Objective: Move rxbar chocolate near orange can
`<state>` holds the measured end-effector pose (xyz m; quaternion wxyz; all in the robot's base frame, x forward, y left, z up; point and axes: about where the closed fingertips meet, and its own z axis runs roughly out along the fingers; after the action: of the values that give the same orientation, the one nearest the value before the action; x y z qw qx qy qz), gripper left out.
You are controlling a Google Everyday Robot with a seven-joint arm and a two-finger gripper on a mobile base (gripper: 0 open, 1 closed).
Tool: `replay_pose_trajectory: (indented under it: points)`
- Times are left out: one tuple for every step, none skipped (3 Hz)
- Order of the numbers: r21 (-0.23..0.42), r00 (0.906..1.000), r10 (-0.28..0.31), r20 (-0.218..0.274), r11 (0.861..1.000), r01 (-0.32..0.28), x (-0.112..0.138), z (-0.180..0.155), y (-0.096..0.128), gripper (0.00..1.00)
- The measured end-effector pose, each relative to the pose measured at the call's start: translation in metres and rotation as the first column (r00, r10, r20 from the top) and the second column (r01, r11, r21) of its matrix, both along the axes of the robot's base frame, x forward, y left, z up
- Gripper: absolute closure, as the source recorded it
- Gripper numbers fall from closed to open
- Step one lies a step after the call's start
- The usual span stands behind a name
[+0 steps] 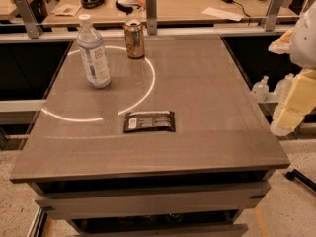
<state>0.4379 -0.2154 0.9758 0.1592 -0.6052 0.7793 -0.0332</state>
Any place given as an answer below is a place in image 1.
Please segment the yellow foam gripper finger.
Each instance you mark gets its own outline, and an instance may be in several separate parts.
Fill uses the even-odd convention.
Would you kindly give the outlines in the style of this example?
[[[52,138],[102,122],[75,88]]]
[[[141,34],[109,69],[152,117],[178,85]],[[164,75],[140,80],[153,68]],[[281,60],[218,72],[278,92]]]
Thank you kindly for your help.
[[[281,37],[273,41],[268,47],[268,51],[275,54],[289,54],[293,28],[287,30]]]
[[[302,69],[286,87],[286,97],[278,102],[270,131],[276,136],[294,132],[316,108],[316,71]]]

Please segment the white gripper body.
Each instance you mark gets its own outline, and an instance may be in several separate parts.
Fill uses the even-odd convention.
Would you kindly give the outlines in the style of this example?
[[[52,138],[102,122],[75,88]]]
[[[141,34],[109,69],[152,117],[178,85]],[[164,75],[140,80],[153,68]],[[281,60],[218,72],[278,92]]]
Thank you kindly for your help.
[[[290,60],[302,68],[316,68],[316,1],[295,24],[290,42]]]

